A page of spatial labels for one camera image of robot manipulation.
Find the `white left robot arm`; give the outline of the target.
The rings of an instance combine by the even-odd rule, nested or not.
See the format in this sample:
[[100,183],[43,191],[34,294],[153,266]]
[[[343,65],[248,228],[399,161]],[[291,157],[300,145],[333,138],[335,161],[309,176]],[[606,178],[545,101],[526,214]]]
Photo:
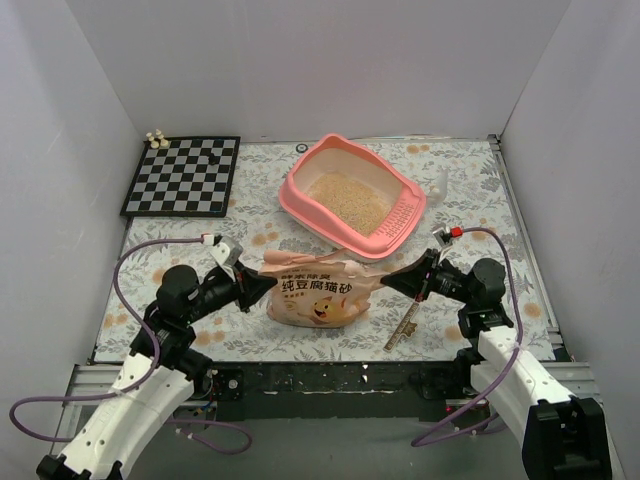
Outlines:
[[187,265],[167,270],[106,398],[60,454],[40,461],[37,476],[126,478],[173,412],[212,390],[213,363],[191,347],[193,323],[229,304],[246,312],[276,283],[241,263],[216,267],[203,280]]

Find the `orange cat litter bag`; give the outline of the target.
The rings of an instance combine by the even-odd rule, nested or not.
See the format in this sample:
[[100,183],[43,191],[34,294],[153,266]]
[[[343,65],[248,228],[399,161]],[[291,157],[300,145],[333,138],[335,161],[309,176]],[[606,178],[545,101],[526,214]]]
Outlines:
[[369,309],[370,296],[386,275],[349,259],[344,249],[324,256],[268,250],[259,273],[276,280],[267,301],[272,320],[318,329],[353,323]]

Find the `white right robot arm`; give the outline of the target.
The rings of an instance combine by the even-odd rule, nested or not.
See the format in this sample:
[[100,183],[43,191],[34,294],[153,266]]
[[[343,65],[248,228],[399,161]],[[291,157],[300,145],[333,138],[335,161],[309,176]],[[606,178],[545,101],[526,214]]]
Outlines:
[[429,249],[381,283],[418,302],[435,293],[461,303],[458,325],[471,345],[456,358],[453,387],[464,397],[486,395],[519,441],[529,478],[612,478],[601,406],[577,397],[522,347],[502,305],[506,275],[494,259],[462,272]]

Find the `clear plastic litter scoop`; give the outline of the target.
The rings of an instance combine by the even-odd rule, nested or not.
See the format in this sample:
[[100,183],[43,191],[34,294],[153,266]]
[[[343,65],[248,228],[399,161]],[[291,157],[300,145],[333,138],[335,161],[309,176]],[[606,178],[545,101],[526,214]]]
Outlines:
[[449,170],[443,169],[435,181],[429,186],[427,192],[427,202],[435,206],[444,202],[448,194]]

